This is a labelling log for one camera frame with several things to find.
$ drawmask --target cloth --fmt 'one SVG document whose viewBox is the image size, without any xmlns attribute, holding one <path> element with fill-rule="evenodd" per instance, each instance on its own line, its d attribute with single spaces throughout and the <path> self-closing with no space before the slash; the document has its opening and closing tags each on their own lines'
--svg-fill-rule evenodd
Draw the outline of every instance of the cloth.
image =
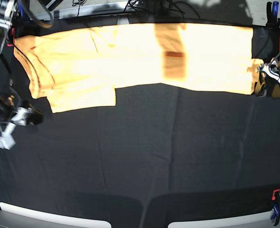
<svg viewBox="0 0 280 228">
<path fill-rule="evenodd" d="M 252 59 L 252 37 L 222 25 L 116 25 L 22 37 L 14 55 L 32 97 L 46 96 L 56 113 L 115 106 L 116 88 L 145 84 L 249 95 L 263 63 Z"/>
</svg>

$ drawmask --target wire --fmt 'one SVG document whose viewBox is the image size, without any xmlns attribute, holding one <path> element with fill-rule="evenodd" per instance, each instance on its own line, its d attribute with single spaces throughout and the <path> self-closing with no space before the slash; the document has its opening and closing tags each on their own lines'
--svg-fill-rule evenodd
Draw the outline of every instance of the wire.
<svg viewBox="0 0 280 228">
<path fill-rule="evenodd" d="M 280 71 L 277 69 L 277 71 L 278 71 L 278 75 L 276 75 L 272 70 L 271 70 L 271 65 L 269 64 L 269 72 L 272 74 L 272 75 L 274 75 L 274 76 L 276 76 L 276 77 L 279 77 L 280 78 Z"/>
<path fill-rule="evenodd" d="M 87 2 L 87 0 L 73 0 L 73 5 L 72 6 L 73 7 L 79 6 L 77 17 L 79 16 L 79 13 L 80 13 L 80 7 L 83 6 L 86 2 Z"/>
<path fill-rule="evenodd" d="M 175 11 L 175 12 L 180 12 L 182 17 L 185 17 L 184 14 L 185 12 L 182 11 L 178 6 L 177 6 L 177 3 L 184 3 L 184 4 L 187 4 L 191 9 L 192 11 L 198 16 L 198 18 L 200 19 L 200 15 L 198 14 L 198 12 L 194 9 L 194 7 L 192 7 L 190 4 L 188 4 L 187 2 L 183 2 L 183 1 L 177 1 L 177 2 L 173 2 L 173 0 L 166 0 L 168 3 L 169 3 L 169 7 L 166 8 L 163 6 L 162 2 L 163 0 L 160 1 L 160 7 L 162 8 L 162 10 L 165 10 L 165 11 Z M 135 0 L 133 3 L 131 3 L 131 0 L 128 0 L 123 12 L 126 11 L 126 9 L 128 7 L 131 7 L 132 9 L 134 9 L 137 13 L 139 12 L 143 12 L 143 13 L 148 13 L 148 14 L 152 14 L 152 15 L 158 15 L 161 10 L 159 10 L 158 12 L 153 12 L 153 11 L 150 11 L 148 9 L 145 9 L 145 8 L 139 8 L 139 7 L 135 7 L 134 5 L 138 2 L 138 0 Z"/>
<path fill-rule="evenodd" d="M 188 5 L 192 9 L 192 11 L 197 15 L 198 19 L 201 19 L 201 17 L 199 15 L 199 13 L 197 12 L 197 10 L 195 10 L 195 8 L 193 6 L 191 6 L 189 3 L 185 2 L 185 1 L 176 1 L 175 5 L 176 5 L 176 8 L 178 8 L 178 9 L 180 9 L 180 8 L 177 7 L 177 3 L 184 3 L 184 4 Z"/>
<path fill-rule="evenodd" d="M 19 0 L 19 3 L 21 4 L 23 10 L 27 13 L 27 15 L 35 22 L 37 23 L 39 26 L 48 29 L 50 27 L 53 26 L 54 24 L 54 17 L 51 14 L 51 12 L 46 8 L 46 6 L 44 5 L 44 3 L 41 0 L 37 0 L 40 5 L 42 6 L 42 8 L 46 11 L 46 13 L 49 15 L 50 18 L 50 22 L 49 23 L 44 23 L 41 20 L 39 20 L 34 14 L 33 12 L 30 11 L 29 7 L 26 5 L 25 0 Z"/>
</svg>

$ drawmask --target black tablecloth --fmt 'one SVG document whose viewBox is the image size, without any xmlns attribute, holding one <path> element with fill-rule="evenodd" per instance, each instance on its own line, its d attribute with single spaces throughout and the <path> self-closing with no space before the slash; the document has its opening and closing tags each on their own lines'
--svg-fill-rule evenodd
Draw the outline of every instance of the black tablecloth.
<svg viewBox="0 0 280 228">
<path fill-rule="evenodd" d="M 52 30 L 26 25 L 19 33 L 117 20 L 62 20 Z M 275 31 L 255 27 L 253 56 L 270 59 L 278 52 L 276 39 Z M 45 98 L 31 99 L 12 49 L 4 56 L 18 90 L 45 119 L 17 127 L 17 144 L 0 149 L 0 202 L 106 220 L 114 228 L 163 228 L 271 209 L 273 190 L 280 188 L 280 99 L 140 85 L 117 89 L 115 107 L 52 114 Z M 0 66 L 6 90 L 9 75 Z"/>
</svg>

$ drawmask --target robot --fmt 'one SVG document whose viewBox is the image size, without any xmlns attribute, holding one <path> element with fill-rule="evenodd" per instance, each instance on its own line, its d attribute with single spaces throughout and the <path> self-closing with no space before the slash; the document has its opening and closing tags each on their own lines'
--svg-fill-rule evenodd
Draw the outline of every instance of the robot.
<svg viewBox="0 0 280 228">
<path fill-rule="evenodd" d="M 49 23 L 38 20 L 28 9 L 27 3 L 24 0 L 19 2 L 18 0 L 0 0 L 0 54 L 9 39 L 13 21 L 18 17 L 19 7 L 22 7 L 29 17 L 40 26 L 44 28 L 52 26 L 52 15 L 45 7 L 51 18 Z M 32 107 L 29 101 L 23 100 L 13 88 L 12 83 L 9 84 L 9 88 L 9 94 L 0 93 L 0 148 L 8 150 L 15 144 L 11 134 L 17 125 L 37 125 L 43 120 L 40 111 Z"/>
</svg>

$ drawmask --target orange pants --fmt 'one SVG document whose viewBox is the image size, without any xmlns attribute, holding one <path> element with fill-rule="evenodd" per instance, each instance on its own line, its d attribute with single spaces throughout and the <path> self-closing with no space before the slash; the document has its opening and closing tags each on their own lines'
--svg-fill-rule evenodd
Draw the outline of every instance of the orange pants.
<svg viewBox="0 0 280 228">
<path fill-rule="evenodd" d="M 207 24 L 129 24 L 16 40 L 33 98 L 52 111 L 114 106 L 115 88 L 164 83 L 250 95 L 258 80 L 253 29 Z"/>
</svg>

